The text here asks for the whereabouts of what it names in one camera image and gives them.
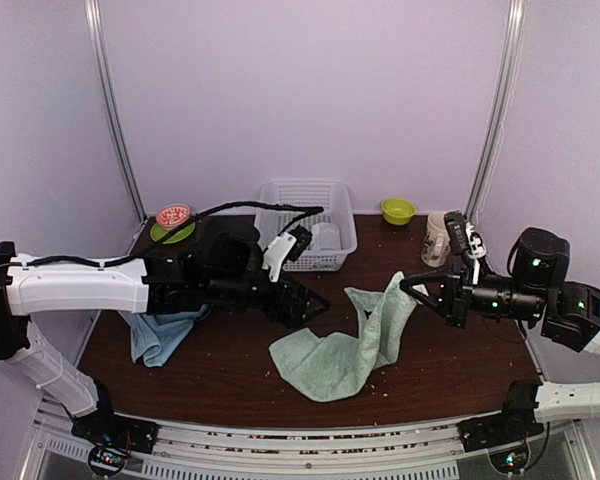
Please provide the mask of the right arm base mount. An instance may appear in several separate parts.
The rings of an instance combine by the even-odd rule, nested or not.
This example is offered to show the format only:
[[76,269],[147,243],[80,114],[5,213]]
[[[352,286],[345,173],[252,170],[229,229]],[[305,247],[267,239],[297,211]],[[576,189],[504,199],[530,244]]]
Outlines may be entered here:
[[551,426],[522,414],[496,413],[457,424],[465,453],[486,451],[491,467],[513,477],[533,468],[547,449]]

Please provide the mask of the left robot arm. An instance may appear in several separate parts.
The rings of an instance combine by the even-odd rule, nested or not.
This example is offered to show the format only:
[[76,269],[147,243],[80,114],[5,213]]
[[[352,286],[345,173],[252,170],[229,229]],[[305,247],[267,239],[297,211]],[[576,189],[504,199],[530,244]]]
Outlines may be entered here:
[[0,361],[18,365],[37,388],[58,400],[74,424],[103,444],[124,433],[106,386],[66,364],[32,314],[45,311],[116,310],[162,315],[205,305],[243,312],[257,309],[290,328],[327,312],[330,303],[283,273],[311,234],[303,227],[279,234],[266,248],[251,225],[231,229],[209,223],[191,249],[177,256],[143,253],[91,260],[35,258],[0,243]]

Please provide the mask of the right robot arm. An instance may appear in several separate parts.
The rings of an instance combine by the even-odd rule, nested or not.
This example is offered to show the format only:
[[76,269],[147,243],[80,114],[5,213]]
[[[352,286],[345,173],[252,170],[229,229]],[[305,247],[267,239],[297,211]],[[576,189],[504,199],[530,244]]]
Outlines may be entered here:
[[[539,326],[543,337],[575,352],[600,356],[600,289],[569,281],[567,240],[529,227],[510,251],[505,276],[486,260],[481,237],[471,227],[452,228],[451,250],[459,264],[409,276],[401,289],[457,328],[469,315]],[[499,440],[515,440],[530,424],[600,418],[600,382],[516,381],[493,419]]]

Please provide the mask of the green panda towel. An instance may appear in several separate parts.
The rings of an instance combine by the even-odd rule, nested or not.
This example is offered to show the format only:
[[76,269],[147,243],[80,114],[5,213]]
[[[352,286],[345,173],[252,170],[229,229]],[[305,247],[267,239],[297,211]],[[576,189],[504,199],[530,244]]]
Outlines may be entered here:
[[319,337],[303,328],[272,343],[269,354],[280,377],[318,403],[357,395],[373,370],[399,359],[403,331],[417,306],[400,288],[404,279],[398,271],[382,291],[344,289],[357,316],[356,336]]

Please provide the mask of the light blue towel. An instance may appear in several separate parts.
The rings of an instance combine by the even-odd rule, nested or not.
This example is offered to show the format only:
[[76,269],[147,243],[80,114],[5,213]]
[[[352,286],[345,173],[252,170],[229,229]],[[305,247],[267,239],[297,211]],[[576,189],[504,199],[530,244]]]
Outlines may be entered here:
[[209,305],[203,305],[196,311],[176,314],[120,312],[119,315],[130,329],[132,362],[141,362],[148,368],[163,367],[195,325],[210,312]]

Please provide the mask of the white plastic basket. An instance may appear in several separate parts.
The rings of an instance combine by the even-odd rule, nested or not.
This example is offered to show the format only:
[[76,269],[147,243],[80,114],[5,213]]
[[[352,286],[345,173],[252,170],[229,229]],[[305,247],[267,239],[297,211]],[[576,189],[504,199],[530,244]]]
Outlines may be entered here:
[[298,222],[311,232],[315,223],[330,222],[338,225],[341,236],[340,250],[316,251],[309,247],[295,262],[288,262],[284,269],[289,272],[338,271],[347,256],[358,245],[349,191],[345,184],[334,181],[277,181],[264,184],[259,201],[267,204],[316,207],[323,211]]

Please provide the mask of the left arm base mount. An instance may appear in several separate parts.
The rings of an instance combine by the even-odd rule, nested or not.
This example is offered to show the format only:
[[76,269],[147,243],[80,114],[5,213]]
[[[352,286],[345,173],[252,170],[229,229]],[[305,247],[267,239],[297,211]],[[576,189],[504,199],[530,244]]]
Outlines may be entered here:
[[119,417],[113,433],[96,434],[74,421],[71,434],[92,445],[86,460],[91,472],[97,477],[110,478],[120,474],[134,454],[151,454],[158,430],[155,422]]

